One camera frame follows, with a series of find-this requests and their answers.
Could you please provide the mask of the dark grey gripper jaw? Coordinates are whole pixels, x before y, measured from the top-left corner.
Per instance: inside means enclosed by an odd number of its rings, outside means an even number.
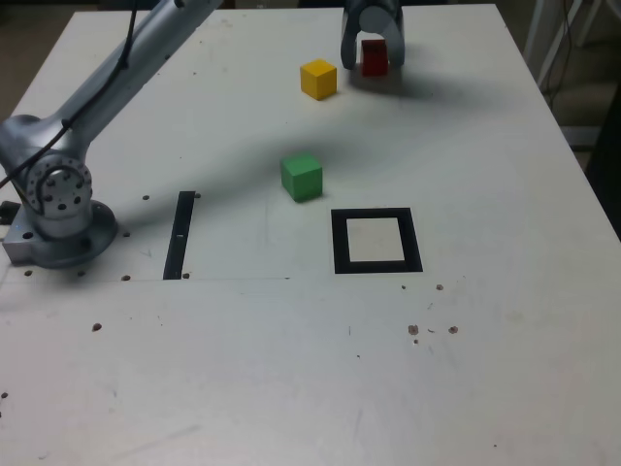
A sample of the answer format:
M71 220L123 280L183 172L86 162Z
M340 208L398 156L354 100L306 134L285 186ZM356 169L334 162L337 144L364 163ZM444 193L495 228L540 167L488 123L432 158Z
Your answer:
M357 62L357 35L361 31L359 17L366 8L363 0L346 0L343 7L341 60L346 70L353 70Z

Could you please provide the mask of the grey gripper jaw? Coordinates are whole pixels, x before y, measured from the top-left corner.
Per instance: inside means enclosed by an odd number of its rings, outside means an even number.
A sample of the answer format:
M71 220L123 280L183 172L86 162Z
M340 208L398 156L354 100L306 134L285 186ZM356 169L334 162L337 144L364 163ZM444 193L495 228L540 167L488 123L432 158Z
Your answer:
M391 67L404 65L405 33L403 10L399 1L369 1L361 13L361 30L383 38Z

